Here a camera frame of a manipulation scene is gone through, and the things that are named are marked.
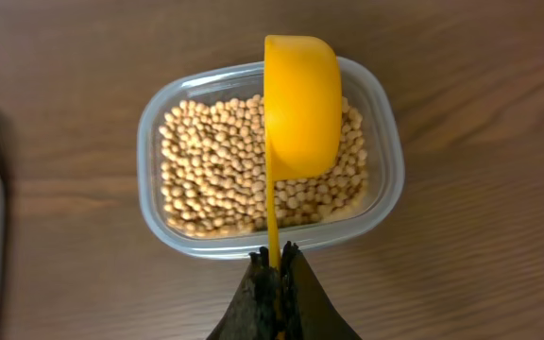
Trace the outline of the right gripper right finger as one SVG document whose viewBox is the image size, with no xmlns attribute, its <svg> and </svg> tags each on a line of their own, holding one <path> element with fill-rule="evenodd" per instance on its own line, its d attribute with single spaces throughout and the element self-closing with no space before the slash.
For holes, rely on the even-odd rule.
<svg viewBox="0 0 544 340">
<path fill-rule="evenodd" d="M 280 278 L 286 340 L 361 340 L 336 311 L 295 243 L 283 247 Z"/>
</svg>

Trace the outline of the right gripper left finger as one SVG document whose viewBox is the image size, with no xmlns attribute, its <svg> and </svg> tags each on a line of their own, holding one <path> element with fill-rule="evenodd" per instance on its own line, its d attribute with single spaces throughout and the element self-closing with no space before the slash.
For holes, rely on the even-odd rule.
<svg viewBox="0 0 544 340">
<path fill-rule="evenodd" d="M 249 254 L 250 262 L 238 288 L 207 340 L 275 340 L 279 331 L 280 275 L 269 264 L 262 246 Z"/>
</svg>

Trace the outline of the yellow measuring scoop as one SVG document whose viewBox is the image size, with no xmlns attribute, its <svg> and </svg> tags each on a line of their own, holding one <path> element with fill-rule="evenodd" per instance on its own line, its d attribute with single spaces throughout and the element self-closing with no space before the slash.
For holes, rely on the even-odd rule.
<svg viewBox="0 0 544 340">
<path fill-rule="evenodd" d="M 269 264 L 278 269 L 275 183 L 320 176 L 338 153 L 342 84 L 332 48 L 316 37 L 266 36 L 263 99 Z"/>
</svg>

